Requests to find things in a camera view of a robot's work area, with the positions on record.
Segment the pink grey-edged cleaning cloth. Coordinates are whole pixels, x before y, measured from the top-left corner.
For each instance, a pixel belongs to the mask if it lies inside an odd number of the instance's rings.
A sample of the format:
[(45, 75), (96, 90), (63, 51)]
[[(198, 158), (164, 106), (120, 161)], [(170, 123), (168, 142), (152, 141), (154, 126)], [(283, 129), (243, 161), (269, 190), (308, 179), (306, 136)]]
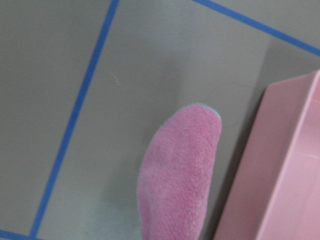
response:
[(157, 130), (137, 181), (144, 240), (199, 238), (221, 132), (220, 115), (202, 103), (180, 109)]

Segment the pink plastic bin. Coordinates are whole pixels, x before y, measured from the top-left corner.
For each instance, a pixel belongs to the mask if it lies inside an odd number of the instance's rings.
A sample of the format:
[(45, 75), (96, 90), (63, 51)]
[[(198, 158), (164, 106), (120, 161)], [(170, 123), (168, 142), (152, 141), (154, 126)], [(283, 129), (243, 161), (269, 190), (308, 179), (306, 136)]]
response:
[(320, 237), (320, 73), (270, 84), (262, 97), (216, 240)]

